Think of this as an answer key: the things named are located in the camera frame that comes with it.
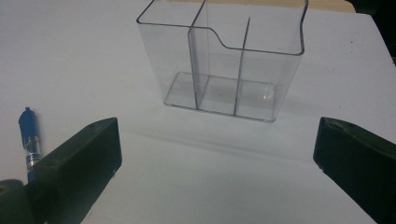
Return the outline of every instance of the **white table surface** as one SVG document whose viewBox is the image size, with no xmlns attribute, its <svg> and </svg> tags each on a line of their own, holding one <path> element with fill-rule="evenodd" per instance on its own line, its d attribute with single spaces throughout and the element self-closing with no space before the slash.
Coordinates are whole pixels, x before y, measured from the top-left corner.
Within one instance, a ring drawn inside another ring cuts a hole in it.
<svg viewBox="0 0 396 224">
<path fill-rule="evenodd" d="M 308 10 L 305 55 L 267 124 L 162 104 L 135 23 L 148 3 L 0 2 L 0 179 L 26 183 L 29 105 L 44 155 L 119 119 L 123 164 L 83 223 L 374 223 L 312 159 L 320 117 L 396 142 L 396 69 L 370 16 Z"/>
</svg>

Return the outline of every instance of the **clear plastic organizer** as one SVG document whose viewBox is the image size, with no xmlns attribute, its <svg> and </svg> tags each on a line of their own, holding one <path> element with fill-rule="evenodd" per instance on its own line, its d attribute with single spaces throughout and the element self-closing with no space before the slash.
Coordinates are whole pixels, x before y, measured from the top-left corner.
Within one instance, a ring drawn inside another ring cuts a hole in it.
<svg viewBox="0 0 396 224">
<path fill-rule="evenodd" d="M 307 0 L 153 0 L 137 18 L 163 102 L 273 121 L 304 53 Z"/>
</svg>

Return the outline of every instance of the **pen barrel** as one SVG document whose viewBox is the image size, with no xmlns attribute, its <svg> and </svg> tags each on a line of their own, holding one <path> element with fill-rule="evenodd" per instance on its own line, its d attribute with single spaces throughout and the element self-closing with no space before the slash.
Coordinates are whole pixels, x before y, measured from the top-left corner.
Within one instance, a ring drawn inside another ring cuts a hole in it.
<svg viewBox="0 0 396 224">
<path fill-rule="evenodd" d="M 27 172 L 33 171 L 33 165 L 41 160 L 40 156 L 40 144 L 38 142 L 38 137 L 29 137 L 28 142 L 25 145 L 26 152 L 26 167 Z"/>
</svg>

